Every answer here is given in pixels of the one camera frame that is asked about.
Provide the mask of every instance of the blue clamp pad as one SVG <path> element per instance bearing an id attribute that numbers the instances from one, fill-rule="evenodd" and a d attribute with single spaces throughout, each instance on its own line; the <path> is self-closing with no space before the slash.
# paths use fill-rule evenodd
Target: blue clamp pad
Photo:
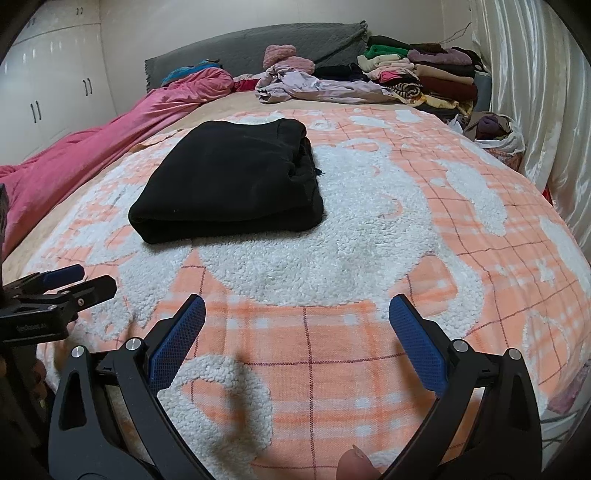
<path id="1" fill-rule="evenodd" d="M 390 302 L 390 325 L 396 332 L 423 387 L 441 398 L 447 388 L 446 360 L 421 325 L 418 312 L 404 295 L 395 296 Z"/>
<path id="2" fill-rule="evenodd" d="M 168 388 L 205 324 L 205 302 L 192 295 L 174 316 L 176 322 L 150 356 L 148 386 L 152 394 Z"/>
<path id="3" fill-rule="evenodd" d="M 84 267 L 79 264 L 70 265 L 69 267 L 45 273 L 43 275 L 43 286 L 47 290 L 55 290 L 83 279 Z"/>

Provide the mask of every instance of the satin curtain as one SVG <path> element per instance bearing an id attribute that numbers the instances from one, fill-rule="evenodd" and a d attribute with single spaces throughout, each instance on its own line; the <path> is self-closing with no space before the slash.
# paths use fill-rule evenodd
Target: satin curtain
<path id="1" fill-rule="evenodd" d="M 470 0 L 472 39 L 492 72 L 491 109 L 514 118 L 521 173 L 546 184 L 591 261 L 591 66 L 543 0 Z"/>

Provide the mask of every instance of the orange plaid blanket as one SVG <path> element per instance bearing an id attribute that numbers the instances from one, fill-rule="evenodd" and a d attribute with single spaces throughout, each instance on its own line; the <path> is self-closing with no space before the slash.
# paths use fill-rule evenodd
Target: orange plaid blanket
<path id="1" fill-rule="evenodd" d="M 282 116 L 307 126 L 324 172 L 320 226 L 145 245 L 127 211 L 188 130 L 140 144 L 27 267 L 79 262 L 89 278 L 109 274 L 119 288 L 83 312 L 68 340 L 40 346 L 49 379 L 57 383 L 74 345 L 118 348 L 199 293 L 205 327 L 159 393 L 184 439 L 219 480 L 332 479 L 352 443 L 389 464 L 433 402 L 387 321 L 390 298 L 405 293 L 451 338 L 478 351 L 520 349 L 544 412 L 591 350 L 591 272 L 552 206 L 518 173 L 412 109 L 229 120 Z"/>

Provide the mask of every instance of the metal screw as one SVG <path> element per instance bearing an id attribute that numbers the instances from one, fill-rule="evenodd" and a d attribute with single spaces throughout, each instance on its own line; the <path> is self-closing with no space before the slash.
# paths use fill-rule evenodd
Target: metal screw
<path id="1" fill-rule="evenodd" d="M 137 350 L 142 344 L 142 340 L 139 338 L 130 338 L 129 340 L 127 340 L 127 342 L 125 342 L 125 348 L 127 348 L 127 350 Z"/>
<path id="2" fill-rule="evenodd" d="M 521 352 L 517 348 L 509 348 L 509 356 L 513 360 L 521 360 Z"/>
<path id="3" fill-rule="evenodd" d="M 468 344 L 464 340 L 456 340 L 453 342 L 453 349 L 456 352 L 467 352 L 468 351 Z"/>
<path id="4" fill-rule="evenodd" d="M 84 347 L 81 345 L 78 345 L 77 347 L 74 347 L 72 349 L 72 356 L 74 358 L 78 358 L 78 357 L 82 356 L 83 353 L 84 353 Z"/>

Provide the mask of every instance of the black folded clothing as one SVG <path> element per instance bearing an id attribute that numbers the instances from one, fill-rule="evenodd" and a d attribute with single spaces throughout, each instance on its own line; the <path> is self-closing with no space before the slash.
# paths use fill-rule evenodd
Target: black folded clothing
<path id="1" fill-rule="evenodd" d="M 205 122 L 154 171 L 129 209 L 149 243 L 262 231 L 304 231 L 324 205 L 306 127 Z"/>
<path id="2" fill-rule="evenodd" d="M 386 37 L 384 35 L 372 35 L 368 38 L 368 48 L 372 45 L 386 45 L 387 47 L 404 48 L 405 50 L 412 50 L 410 43 L 396 40 L 395 38 Z"/>
<path id="3" fill-rule="evenodd" d="M 319 79 L 337 80 L 338 82 L 369 81 L 369 77 L 363 73 L 363 70 L 356 63 L 334 67 L 318 67 L 314 71 L 314 76 Z"/>

